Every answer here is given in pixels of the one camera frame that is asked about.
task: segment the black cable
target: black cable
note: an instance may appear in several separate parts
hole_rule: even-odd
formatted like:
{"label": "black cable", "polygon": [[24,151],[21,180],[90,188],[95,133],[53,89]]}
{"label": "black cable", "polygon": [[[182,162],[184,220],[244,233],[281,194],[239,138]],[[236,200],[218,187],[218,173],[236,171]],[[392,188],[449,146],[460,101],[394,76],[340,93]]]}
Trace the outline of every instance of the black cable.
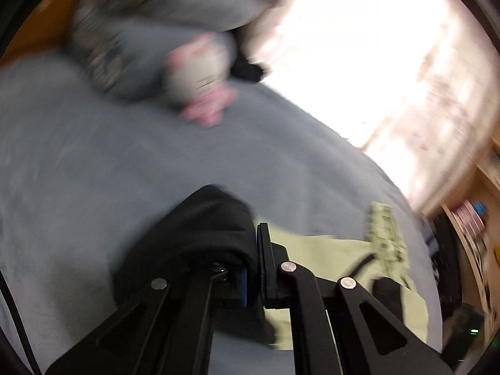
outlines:
{"label": "black cable", "polygon": [[3,277],[2,271],[0,271],[0,290],[2,291],[3,299],[7,304],[8,311],[11,313],[12,320],[16,326],[17,335],[21,340],[22,349],[26,354],[29,365],[31,366],[34,375],[42,375],[37,359],[34,357],[33,350],[29,344],[28,335],[26,334],[26,330],[24,330],[23,321],[21,320],[18,308],[16,307],[16,303],[14,303],[14,298],[12,297],[11,291],[7,286],[7,282]]}
{"label": "black cable", "polygon": [[359,271],[363,269],[363,267],[367,264],[369,264],[371,261],[375,260],[375,254],[368,254],[358,265],[354,267],[354,269],[346,275],[346,277],[350,278],[356,278],[356,276],[359,274]]}

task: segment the light green cloth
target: light green cloth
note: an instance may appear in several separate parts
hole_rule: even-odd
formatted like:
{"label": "light green cloth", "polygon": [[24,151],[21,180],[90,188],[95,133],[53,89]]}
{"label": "light green cloth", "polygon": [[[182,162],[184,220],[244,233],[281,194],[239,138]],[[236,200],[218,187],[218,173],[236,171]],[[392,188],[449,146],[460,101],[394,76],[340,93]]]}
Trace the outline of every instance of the light green cloth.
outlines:
{"label": "light green cloth", "polygon": [[[356,280],[369,292],[373,281],[391,278],[402,285],[404,324],[423,342],[427,340],[428,311],[425,300],[408,277],[408,253],[389,206],[372,203],[367,241],[334,239],[328,235],[301,237],[269,224],[271,241],[287,248],[291,261],[310,269],[317,277],[337,281],[367,255],[376,259],[361,269]],[[288,309],[266,309],[266,318],[276,331],[277,349],[293,349]]]}

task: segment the metal screw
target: metal screw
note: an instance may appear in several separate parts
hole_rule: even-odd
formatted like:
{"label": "metal screw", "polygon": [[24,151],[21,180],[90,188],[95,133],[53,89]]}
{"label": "metal screw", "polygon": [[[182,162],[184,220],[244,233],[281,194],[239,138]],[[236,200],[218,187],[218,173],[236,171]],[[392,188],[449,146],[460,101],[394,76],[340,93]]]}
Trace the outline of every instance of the metal screw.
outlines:
{"label": "metal screw", "polygon": [[210,266],[210,269],[214,272],[224,272],[226,270],[226,267],[221,263],[215,262]]}
{"label": "metal screw", "polygon": [[356,281],[351,277],[344,277],[341,279],[341,286],[346,289],[354,289],[356,287]]}
{"label": "metal screw", "polygon": [[156,279],[153,279],[151,281],[151,287],[154,290],[162,290],[167,287],[167,281],[163,279],[162,277],[157,277]]}
{"label": "metal screw", "polygon": [[295,265],[293,262],[284,262],[281,265],[281,269],[283,269],[285,272],[294,272],[297,269],[297,265]]}

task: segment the gray bedsheet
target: gray bedsheet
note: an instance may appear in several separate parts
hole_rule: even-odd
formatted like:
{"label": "gray bedsheet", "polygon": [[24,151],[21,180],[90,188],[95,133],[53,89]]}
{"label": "gray bedsheet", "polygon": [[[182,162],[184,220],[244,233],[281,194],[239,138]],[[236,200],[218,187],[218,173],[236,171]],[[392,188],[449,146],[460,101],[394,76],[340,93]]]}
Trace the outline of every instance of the gray bedsheet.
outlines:
{"label": "gray bedsheet", "polygon": [[[363,238],[371,201],[388,203],[441,348],[433,270],[412,211],[368,157],[261,84],[212,129],[160,100],[94,92],[60,52],[0,71],[0,269],[45,370],[114,310],[110,272],[146,227],[196,189],[223,185],[300,234]],[[7,308],[0,324],[23,356]],[[217,334],[211,373],[293,372],[290,352]]]}

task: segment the pink stuffed toy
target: pink stuffed toy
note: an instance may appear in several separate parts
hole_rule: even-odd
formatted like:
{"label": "pink stuffed toy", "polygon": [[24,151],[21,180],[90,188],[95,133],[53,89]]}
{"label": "pink stuffed toy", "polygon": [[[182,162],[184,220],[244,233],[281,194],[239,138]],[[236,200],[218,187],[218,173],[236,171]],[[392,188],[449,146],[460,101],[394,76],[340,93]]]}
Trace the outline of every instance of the pink stuffed toy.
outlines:
{"label": "pink stuffed toy", "polygon": [[183,105],[182,115],[212,127],[222,120],[222,110],[236,99],[224,82],[229,76],[228,52],[204,33],[178,47],[167,58],[167,85],[171,97]]}

